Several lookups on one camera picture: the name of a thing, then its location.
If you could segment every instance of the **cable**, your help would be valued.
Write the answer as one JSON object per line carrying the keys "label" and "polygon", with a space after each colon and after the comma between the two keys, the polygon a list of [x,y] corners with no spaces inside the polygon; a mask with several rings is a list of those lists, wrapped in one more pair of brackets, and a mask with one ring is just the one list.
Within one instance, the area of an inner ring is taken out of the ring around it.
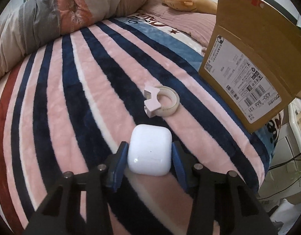
{"label": "cable", "polygon": [[270,196],[268,196],[268,197],[261,198],[261,199],[258,199],[258,200],[265,200],[265,199],[268,199],[268,198],[270,198],[270,197],[272,197],[272,196],[275,196],[276,194],[279,194],[279,193],[281,193],[281,192],[283,192],[283,191],[289,189],[292,185],[294,185],[294,184],[295,184],[298,180],[300,180],[300,179],[301,179],[301,176],[300,176],[294,183],[292,183],[290,186],[288,186],[287,188],[283,189],[282,191],[279,191],[279,192],[277,192],[277,193],[275,193],[275,194],[272,194],[272,195],[270,195]]}
{"label": "cable", "polygon": [[295,160],[293,160],[293,161],[301,161],[301,159],[295,159]]}
{"label": "cable", "polygon": [[291,161],[301,161],[301,160],[296,160],[296,158],[297,158],[298,156],[301,156],[301,152],[300,152],[298,155],[294,156],[292,159],[289,159],[288,161],[286,161],[286,162],[284,162],[284,163],[280,163],[280,164],[271,166],[271,167],[269,168],[269,170],[279,168],[279,167],[281,167],[281,166],[283,166],[283,165],[285,165],[285,164],[288,164],[288,163],[291,162]]}

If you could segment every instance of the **screw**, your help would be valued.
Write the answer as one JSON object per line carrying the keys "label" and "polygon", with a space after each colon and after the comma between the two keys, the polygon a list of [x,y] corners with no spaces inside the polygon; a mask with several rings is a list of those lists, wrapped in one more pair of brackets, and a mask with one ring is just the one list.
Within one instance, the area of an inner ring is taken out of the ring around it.
{"label": "screw", "polygon": [[107,168],[106,164],[100,164],[97,166],[97,168],[102,171],[102,170],[105,170]]}
{"label": "screw", "polygon": [[234,170],[230,170],[229,171],[229,175],[231,176],[231,177],[237,177],[237,172],[236,171],[234,171]]}
{"label": "screw", "polygon": [[204,166],[202,164],[194,164],[194,168],[197,170],[202,169]]}
{"label": "screw", "polygon": [[66,171],[64,174],[63,174],[64,178],[65,179],[68,179],[70,177],[73,176],[73,172],[72,171]]}

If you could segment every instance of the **earbuds charging case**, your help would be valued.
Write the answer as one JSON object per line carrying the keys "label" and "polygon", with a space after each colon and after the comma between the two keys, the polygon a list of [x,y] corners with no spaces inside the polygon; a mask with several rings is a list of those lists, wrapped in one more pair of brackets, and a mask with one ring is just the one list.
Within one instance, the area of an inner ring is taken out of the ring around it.
{"label": "earbuds charging case", "polygon": [[171,168],[172,135],[169,129],[137,125],[131,135],[128,166],[138,174],[163,176]]}

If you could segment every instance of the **red stripe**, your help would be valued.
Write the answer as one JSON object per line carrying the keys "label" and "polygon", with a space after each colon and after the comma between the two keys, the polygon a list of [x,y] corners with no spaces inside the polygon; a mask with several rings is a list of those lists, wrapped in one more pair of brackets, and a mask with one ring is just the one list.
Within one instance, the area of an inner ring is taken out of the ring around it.
{"label": "red stripe", "polygon": [[252,0],[252,5],[257,6],[258,5],[259,0]]}
{"label": "red stripe", "polygon": [[10,228],[16,235],[22,234],[23,227],[12,204],[12,199],[9,193],[7,170],[4,159],[3,138],[7,110],[21,64],[22,62],[10,72],[0,100],[0,204]]}

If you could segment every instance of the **navy blue stripe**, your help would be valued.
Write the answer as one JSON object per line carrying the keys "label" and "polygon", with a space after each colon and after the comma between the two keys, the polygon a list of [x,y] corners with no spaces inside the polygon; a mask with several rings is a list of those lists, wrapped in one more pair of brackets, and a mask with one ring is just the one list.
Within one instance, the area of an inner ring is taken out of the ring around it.
{"label": "navy blue stripe", "polygon": [[[62,38],[62,60],[63,87],[70,121],[85,162],[91,169],[102,163],[111,154],[111,150],[95,123],[79,81],[69,35]],[[105,60],[103,63],[109,66],[109,61]],[[108,194],[107,199],[112,212],[131,234],[171,234],[140,201],[126,177],[117,193]]]}
{"label": "navy blue stripe", "polygon": [[37,162],[46,190],[54,185],[62,172],[52,147],[47,117],[47,79],[54,42],[46,45],[37,79],[33,106],[33,135]]}
{"label": "navy blue stripe", "polygon": [[140,40],[151,46],[154,50],[161,53],[163,56],[167,57],[171,61],[173,61],[175,64],[177,64],[180,68],[184,69],[193,79],[195,79],[222,107],[223,109],[229,114],[229,116],[233,119],[233,121],[241,128],[243,133],[246,135],[246,137],[249,139],[250,143],[255,148],[256,152],[261,158],[262,163],[264,164],[265,171],[268,171],[269,164],[270,164],[270,158],[269,153],[263,144],[263,142],[259,139],[259,137],[252,133],[250,134],[247,132],[239,118],[235,115],[235,113],[231,110],[230,107],[225,103],[225,101],[217,94],[217,92],[207,83],[205,82],[200,75],[197,73],[197,71],[182,57],[175,54],[171,50],[169,50],[166,46],[161,45],[160,43],[152,40],[151,38],[147,37],[145,34],[141,33],[139,30],[120,22],[116,19],[109,19],[109,21],[115,23],[119,27],[126,29],[130,31],[132,34],[134,34],[136,37],[138,37]]}
{"label": "navy blue stripe", "polygon": [[21,166],[20,150],[19,150],[19,123],[20,123],[20,114],[21,114],[23,98],[26,91],[26,85],[29,80],[35,55],[36,52],[32,53],[26,65],[23,78],[20,84],[19,92],[17,95],[17,99],[15,101],[15,108],[12,116],[12,127],[11,127],[12,172],[14,174],[15,186],[18,191],[19,199],[23,207],[23,211],[28,220],[34,213],[34,208],[31,203],[28,190],[26,188],[26,182],[24,179],[23,170]]}
{"label": "navy blue stripe", "polygon": [[101,43],[95,38],[90,30],[84,28],[81,29],[81,33],[83,34],[94,59],[100,65],[102,71],[110,81],[111,86],[123,101],[135,124],[150,124],[168,128],[172,133],[172,140],[180,141],[184,151],[189,153],[189,150],[164,119],[160,117],[153,117],[150,119],[146,115],[144,111],[145,98],[143,94],[122,68],[108,55]]}
{"label": "navy blue stripe", "polygon": [[148,36],[150,39],[154,40],[157,43],[160,43],[163,46],[166,46],[172,52],[184,58],[184,60],[187,61],[192,67],[194,67],[196,71],[199,70],[201,62],[203,61],[202,55],[182,41],[175,38],[175,36],[182,35],[183,33],[177,33],[171,36],[170,34],[161,31],[159,28],[144,22],[148,20],[137,18],[139,17],[118,17],[116,18],[116,20],[130,25],[133,28],[136,28],[141,33]]}
{"label": "navy blue stripe", "polygon": [[223,127],[217,118],[189,91],[182,82],[175,78],[169,71],[165,70],[159,63],[142,51],[133,43],[120,34],[99,22],[97,25],[108,34],[124,51],[139,62],[151,75],[157,78],[161,84],[173,88],[180,96],[180,102],[198,123],[217,141],[222,149],[228,154],[232,163],[237,167],[245,179],[247,185],[258,190],[259,182],[257,174],[242,153],[231,134]]}

